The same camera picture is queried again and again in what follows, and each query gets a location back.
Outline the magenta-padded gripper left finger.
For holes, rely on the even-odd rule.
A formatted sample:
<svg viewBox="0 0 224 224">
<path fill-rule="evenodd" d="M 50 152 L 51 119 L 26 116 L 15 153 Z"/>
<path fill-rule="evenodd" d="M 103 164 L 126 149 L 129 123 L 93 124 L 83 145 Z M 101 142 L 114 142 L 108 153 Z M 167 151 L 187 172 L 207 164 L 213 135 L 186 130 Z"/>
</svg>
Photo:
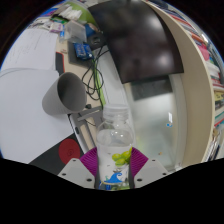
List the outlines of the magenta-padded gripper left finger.
<svg viewBox="0 0 224 224">
<path fill-rule="evenodd" d="M 95 189 L 99 183 L 97 149 L 91 149 L 80 159 L 72 158 L 58 176 L 80 187 Z"/>
</svg>

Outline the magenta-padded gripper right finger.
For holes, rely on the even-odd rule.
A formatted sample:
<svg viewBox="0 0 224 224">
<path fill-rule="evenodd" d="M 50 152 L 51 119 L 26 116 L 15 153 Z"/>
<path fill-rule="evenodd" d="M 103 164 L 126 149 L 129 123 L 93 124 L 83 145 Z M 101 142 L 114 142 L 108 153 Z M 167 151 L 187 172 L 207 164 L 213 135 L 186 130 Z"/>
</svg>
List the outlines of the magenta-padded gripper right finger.
<svg viewBox="0 0 224 224">
<path fill-rule="evenodd" d="M 136 148 L 132 149 L 129 163 L 129 185 L 140 188 L 168 175 L 168 171 L 156 159 L 149 159 Z"/>
</svg>

